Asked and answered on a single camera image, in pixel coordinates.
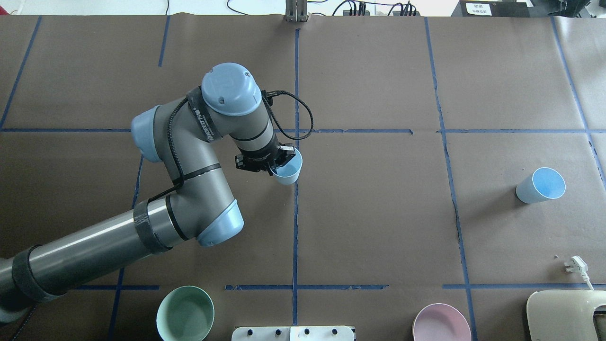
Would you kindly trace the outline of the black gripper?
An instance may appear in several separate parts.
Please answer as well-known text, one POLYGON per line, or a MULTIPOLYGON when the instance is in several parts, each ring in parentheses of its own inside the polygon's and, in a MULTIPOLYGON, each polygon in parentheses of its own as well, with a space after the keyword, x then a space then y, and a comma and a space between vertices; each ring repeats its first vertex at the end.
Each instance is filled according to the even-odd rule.
POLYGON ((238 147, 240 154, 234 158, 236 168, 248 172, 268 172, 277 175, 279 166, 284 165, 292 156, 286 155, 286 149, 293 144, 267 144, 258 150, 247 151, 238 147))

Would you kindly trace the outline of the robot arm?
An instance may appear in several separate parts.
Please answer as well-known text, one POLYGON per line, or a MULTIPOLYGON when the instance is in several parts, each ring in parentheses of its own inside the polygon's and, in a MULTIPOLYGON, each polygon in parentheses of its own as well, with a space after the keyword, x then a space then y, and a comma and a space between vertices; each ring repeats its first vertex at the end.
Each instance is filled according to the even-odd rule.
POLYGON ((150 162, 162 162, 172 188, 123 214, 1 261, 1 324, 70 289, 163 254, 195 238, 211 247, 232 238, 244 219, 214 152, 229 136, 240 153, 236 168, 266 172, 281 184, 297 181, 302 157, 279 142, 273 97, 240 64, 223 63, 182 99, 155 106, 131 123, 134 143, 150 162))

